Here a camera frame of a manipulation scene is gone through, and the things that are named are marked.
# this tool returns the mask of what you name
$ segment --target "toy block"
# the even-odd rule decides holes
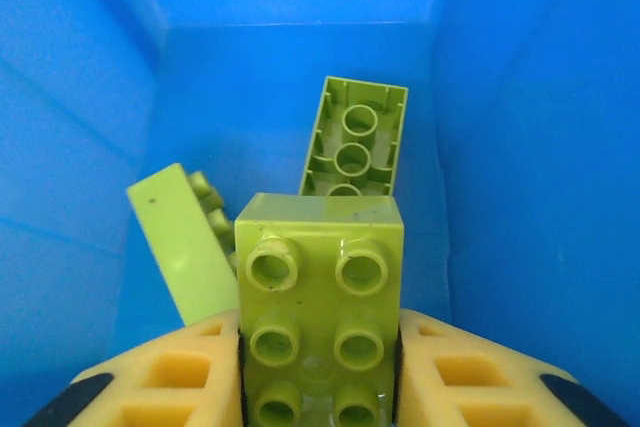
[[[233,226],[204,174],[172,164],[127,194],[185,325],[237,308]]]
[[[25,427],[242,427],[238,311],[92,367]]]
[[[389,425],[404,226],[390,196],[257,194],[236,219],[249,421]]]
[[[301,195],[392,195],[409,91],[327,77]]]
[[[417,312],[400,325],[398,427],[629,427],[552,365]]]

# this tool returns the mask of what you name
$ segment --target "blue plastic bin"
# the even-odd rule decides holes
[[[0,424],[180,327],[125,188],[295,193],[326,75],[409,87],[403,305],[640,425],[638,0],[0,0]]]

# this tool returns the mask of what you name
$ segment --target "green plastic brick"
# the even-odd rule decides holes
[[[409,91],[327,77],[301,195],[392,195]]]
[[[173,164],[127,195],[185,325],[237,308],[233,226],[204,174]]]
[[[257,194],[236,219],[252,425],[390,425],[404,226],[390,196]]]

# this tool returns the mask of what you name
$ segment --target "plastic container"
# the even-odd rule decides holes
[[[636,0],[0,0],[0,423],[178,328],[126,188],[295,194],[327,75],[409,89],[402,305],[640,424]]]

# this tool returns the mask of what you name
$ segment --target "lime green brick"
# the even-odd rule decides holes
[[[408,95],[405,87],[327,77],[300,194],[393,194]]]
[[[127,195],[183,322],[237,308],[233,225],[204,174],[172,164]]]
[[[390,425],[404,238],[394,199],[257,194],[235,231],[252,425]]]

